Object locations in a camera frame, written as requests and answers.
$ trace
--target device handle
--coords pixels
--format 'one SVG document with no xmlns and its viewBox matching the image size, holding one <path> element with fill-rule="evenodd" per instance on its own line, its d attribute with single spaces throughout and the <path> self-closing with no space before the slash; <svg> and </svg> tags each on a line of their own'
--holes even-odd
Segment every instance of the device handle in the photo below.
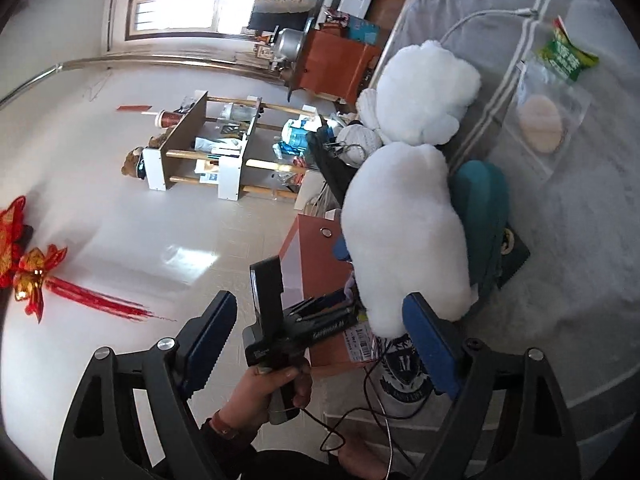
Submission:
<svg viewBox="0 0 640 480">
<path fill-rule="evenodd" d="M 261 374 L 268 374 L 271 368 L 258 367 Z M 300 409 L 293 405 L 293 397 L 296 395 L 296 387 L 293 381 L 285 384 L 271 394 L 269 402 L 269 422 L 274 426 L 296 418 Z"/>
</svg>

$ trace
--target foot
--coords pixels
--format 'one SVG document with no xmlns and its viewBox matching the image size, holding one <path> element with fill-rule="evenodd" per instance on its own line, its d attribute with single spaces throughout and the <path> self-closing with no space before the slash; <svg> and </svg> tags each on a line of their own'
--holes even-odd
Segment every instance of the foot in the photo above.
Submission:
<svg viewBox="0 0 640 480">
<path fill-rule="evenodd" d="M 346 443 L 338 450 L 338 461 L 349 474 L 363 480 L 384 480 L 386 465 L 357 435 L 346 434 Z"/>
</svg>

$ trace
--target hand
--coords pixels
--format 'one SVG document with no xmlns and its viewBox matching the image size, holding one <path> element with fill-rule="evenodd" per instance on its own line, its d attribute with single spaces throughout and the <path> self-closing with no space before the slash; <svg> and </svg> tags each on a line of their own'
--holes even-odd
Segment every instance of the hand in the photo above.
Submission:
<svg viewBox="0 0 640 480">
<path fill-rule="evenodd" d="M 313 381 L 310 372 L 306 359 L 300 367 L 290 366 L 264 375 L 257 367 L 250 367 L 220 410 L 220 419 L 234 430 L 257 431 L 269 420 L 271 394 L 291 381 L 296 389 L 293 405 L 306 408 L 311 401 Z"/>
</svg>

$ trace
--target hanging decoration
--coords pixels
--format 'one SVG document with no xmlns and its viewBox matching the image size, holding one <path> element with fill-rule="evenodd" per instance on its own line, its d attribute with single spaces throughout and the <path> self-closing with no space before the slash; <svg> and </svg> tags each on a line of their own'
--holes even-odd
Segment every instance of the hanging decoration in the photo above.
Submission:
<svg viewBox="0 0 640 480">
<path fill-rule="evenodd" d="M 51 271 L 66 258 L 66 248 L 50 245 L 46 254 L 39 248 L 22 254 L 15 242 L 22 236 L 25 204 L 25 197 L 20 197 L 0 213 L 0 288 L 13 285 L 15 300 L 29 302 L 24 309 L 28 316 L 35 314 L 40 323 L 44 311 L 43 291 L 47 290 L 61 298 L 125 319 L 158 317 L 139 303 L 107 296 L 52 276 Z"/>
</svg>

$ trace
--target green package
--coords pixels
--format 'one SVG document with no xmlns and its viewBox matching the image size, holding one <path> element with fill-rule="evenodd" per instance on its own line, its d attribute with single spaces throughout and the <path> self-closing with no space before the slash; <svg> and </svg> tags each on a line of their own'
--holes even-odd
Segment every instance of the green package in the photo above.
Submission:
<svg viewBox="0 0 640 480">
<path fill-rule="evenodd" d="M 537 52 L 564 78 L 575 81 L 585 68 L 596 66 L 598 56 L 577 48 L 569 39 L 562 18 L 554 20 L 554 38 Z"/>
</svg>

